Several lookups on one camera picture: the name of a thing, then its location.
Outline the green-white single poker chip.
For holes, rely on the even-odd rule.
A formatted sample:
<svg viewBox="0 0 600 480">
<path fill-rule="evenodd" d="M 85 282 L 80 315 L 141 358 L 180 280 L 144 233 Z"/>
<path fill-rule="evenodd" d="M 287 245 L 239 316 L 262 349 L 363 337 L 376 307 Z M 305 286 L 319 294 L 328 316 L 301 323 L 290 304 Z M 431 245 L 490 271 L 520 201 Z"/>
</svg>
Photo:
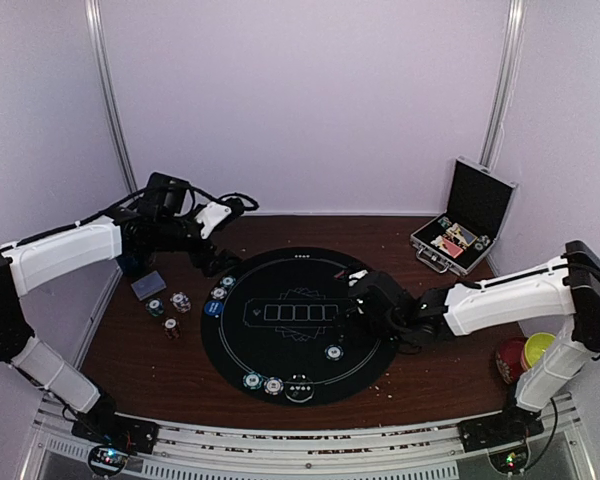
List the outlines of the green-white single poker chip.
<svg viewBox="0 0 600 480">
<path fill-rule="evenodd" d="M 221 279 L 220 284 L 223 288 L 229 289 L 236 283 L 236 279 L 233 276 L 225 276 Z"/>
</svg>

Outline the blue round blind button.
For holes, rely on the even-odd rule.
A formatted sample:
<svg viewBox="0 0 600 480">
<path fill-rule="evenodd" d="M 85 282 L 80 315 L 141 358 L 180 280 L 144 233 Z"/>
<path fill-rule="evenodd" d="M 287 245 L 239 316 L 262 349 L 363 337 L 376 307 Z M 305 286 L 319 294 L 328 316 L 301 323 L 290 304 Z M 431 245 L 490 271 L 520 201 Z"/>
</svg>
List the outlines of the blue round blind button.
<svg viewBox="0 0 600 480">
<path fill-rule="evenodd" d="M 224 303 L 221 301 L 214 300 L 214 301 L 208 301 L 204 305 L 203 312 L 207 316 L 219 318 L 222 315 L 223 310 L 224 310 Z"/>
</svg>

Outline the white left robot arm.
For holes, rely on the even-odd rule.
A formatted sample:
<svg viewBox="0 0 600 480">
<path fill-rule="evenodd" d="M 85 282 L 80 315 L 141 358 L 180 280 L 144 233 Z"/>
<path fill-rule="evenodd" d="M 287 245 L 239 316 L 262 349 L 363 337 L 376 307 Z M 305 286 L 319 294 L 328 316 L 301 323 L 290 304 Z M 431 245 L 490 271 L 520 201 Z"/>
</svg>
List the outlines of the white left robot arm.
<svg viewBox="0 0 600 480">
<path fill-rule="evenodd" d="M 24 296 L 48 282 L 102 261 L 126 259 L 139 268 L 156 252 L 184 252 L 207 277 L 239 262 L 211 236 L 255 200 L 216 197 L 188 181 L 154 172 L 147 185 L 97 213 L 0 246 L 0 363 L 12 366 L 62 400 L 103 444 L 117 442 L 124 424 L 112 400 L 43 342 L 25 319 Z"/>
</svg>

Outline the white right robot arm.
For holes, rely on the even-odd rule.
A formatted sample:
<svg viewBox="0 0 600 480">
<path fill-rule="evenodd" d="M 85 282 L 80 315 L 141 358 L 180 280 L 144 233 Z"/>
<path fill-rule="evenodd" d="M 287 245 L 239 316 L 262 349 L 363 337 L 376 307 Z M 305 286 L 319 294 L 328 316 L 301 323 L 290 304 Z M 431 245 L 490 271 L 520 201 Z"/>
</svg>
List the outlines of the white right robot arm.
<svg viewBox="0 0 600 480">
<path fill-rule="evenodd" d="M 582 241 L 514 274 L 457 282 L 412 297 L 390 275 L 366 269 L 343 277 L 354 315 L 376 335 L 412 347 L 468 336 L 498 325 L 561 316 L 564 324 L 541 359 L 517 381 L 513 404 L 493 419 L 499 440 L 515 440 L 589 361 L 600 355 L 600 259 Z"/>
</svg>

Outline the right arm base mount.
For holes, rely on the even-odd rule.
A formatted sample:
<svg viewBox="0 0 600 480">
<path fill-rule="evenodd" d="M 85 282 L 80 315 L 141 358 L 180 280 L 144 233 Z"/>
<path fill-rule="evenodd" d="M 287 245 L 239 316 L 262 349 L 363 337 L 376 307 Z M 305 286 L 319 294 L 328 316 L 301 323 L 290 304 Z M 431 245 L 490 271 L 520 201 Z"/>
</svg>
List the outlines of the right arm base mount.
<svg viewBox="0 0 600 480">
<path fill-rule="evenodd" d="M 457 427 L 465 452 L 521 443 L 529 436 L 545 431 L 538 417 L 515 417 L 505 413 L 464 420 Z"/>
</svg>

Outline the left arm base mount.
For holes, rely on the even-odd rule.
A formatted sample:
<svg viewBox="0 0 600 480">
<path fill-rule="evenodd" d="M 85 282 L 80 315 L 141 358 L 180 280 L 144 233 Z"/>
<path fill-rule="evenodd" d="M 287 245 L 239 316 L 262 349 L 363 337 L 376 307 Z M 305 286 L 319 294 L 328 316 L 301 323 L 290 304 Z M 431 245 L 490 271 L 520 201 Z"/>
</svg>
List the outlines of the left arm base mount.
<svg viewBox="0 0 600 480">
<path fill-rule="evenodd" d="M 113 426 L 105 429 L 87 427 L 75 421 L 71 434 L 75 437 L 113 446 L 126 453 L 151 454 L 158 438 L 159 425 L 153 421 L 116 415 Z"/>
</svg>

